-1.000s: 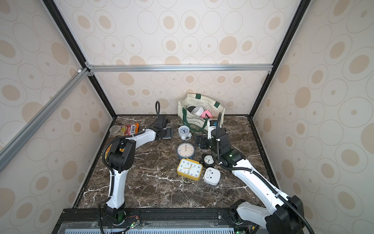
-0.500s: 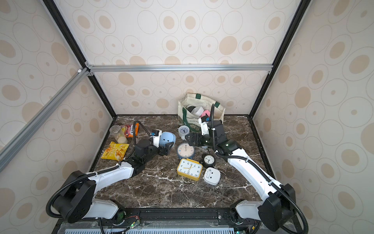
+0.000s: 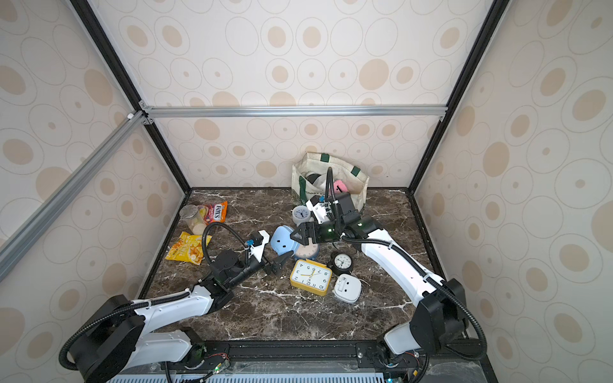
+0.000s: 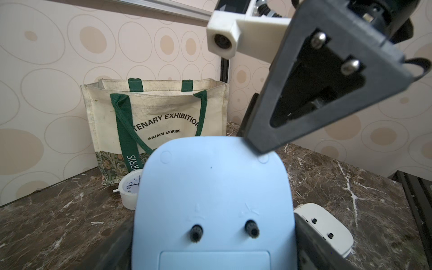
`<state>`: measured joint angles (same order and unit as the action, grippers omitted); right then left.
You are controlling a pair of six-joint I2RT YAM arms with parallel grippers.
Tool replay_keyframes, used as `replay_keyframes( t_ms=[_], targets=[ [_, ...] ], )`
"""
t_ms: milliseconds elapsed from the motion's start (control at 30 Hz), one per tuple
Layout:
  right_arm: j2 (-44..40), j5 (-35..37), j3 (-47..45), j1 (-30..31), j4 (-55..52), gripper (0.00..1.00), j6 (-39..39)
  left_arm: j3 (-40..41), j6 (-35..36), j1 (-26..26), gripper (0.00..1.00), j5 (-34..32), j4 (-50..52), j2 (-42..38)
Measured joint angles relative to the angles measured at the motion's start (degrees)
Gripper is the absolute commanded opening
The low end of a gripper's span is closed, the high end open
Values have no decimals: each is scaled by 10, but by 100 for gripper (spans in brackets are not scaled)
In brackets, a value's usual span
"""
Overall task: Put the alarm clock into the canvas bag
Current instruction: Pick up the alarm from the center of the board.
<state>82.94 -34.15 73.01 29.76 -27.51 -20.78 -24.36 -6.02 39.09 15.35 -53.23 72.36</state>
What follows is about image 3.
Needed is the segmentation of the black-backed white twin-bell clock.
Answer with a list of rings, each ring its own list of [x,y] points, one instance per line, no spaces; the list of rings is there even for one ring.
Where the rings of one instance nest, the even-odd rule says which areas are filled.
[[[306,180],[315,188],[324,188],[327,177],[322,174],[310,173],[306,176]]]

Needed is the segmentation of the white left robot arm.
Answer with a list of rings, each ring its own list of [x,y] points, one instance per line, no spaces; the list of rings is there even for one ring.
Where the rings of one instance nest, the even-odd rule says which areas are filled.
[[[218,255],[209,274],[181,292],[132,301],[113,296],[62,346],[60,365],[78,371],[87,382],[107,382],[124,370],[156,362],[199,365],[204,343],[193,330],[160,329],[221,310],[233,299],[234,287],[258,271],[279,274],[299,248],[291,233],[285,226],[272,236],[253,233],[244,243],[244,255]]]

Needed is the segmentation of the blue round clock beige face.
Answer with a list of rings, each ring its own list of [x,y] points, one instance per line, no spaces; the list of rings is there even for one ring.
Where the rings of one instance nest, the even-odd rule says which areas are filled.
[[[319,256],[319,244],[309,244],[302,245],[300,244],[298,249],[294,252],[293,259],[308,259],[308,260],[316,260]]]

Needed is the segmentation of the small black round clock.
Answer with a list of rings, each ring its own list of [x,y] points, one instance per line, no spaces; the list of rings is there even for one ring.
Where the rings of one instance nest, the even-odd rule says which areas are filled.
[[[336,276],[351,274],[354,268],[354,260],[348,254],[333,252],[327,266]]]

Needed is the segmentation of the light blue square clock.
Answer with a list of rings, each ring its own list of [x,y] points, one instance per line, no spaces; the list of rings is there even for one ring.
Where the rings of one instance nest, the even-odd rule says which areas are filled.
[[[291,238],[293,228],[283,225],[276,228],[273,236],[270,239],[271,249],[279,256],[288,252],[295,254],[299,249],[300,244]]]

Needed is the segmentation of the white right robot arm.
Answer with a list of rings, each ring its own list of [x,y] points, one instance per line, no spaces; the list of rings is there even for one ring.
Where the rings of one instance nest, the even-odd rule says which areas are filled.
[[[377,220],[361,215],[347,193],[314,196],[306,208],[314,221],[301,223],[291,233],[294,241],[352,244],[387,272],[414,305],[409,322],[383,335],[388,357],[418,349],[429,355],[445,349],[468,361],[485,357],[485,332],[467,308],[465,289],[456,279],[446,281],[418,263]]]

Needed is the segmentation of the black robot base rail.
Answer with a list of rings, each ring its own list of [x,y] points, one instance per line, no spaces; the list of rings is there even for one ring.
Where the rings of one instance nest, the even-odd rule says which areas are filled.
[[[410,351],[383,362],[373,341],[206,342],[182,362],[147,362],[114,382],[495,382],[487,358]]]

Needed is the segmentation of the pink twin-bell alarm clock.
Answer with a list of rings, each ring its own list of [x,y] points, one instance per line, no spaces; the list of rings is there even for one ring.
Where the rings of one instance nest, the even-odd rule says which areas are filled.
[[[333,183],[333,188],[335,193],[344,193],[349,191],[348,187],[342,180],[335,180],[335,182]]]

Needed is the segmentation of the small white round clock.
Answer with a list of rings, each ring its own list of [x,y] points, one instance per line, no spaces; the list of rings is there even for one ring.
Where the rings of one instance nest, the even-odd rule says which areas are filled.
[[[311,211],[304,205],[294,207],[291,212],[291,218],[296,226],[313,220]]]

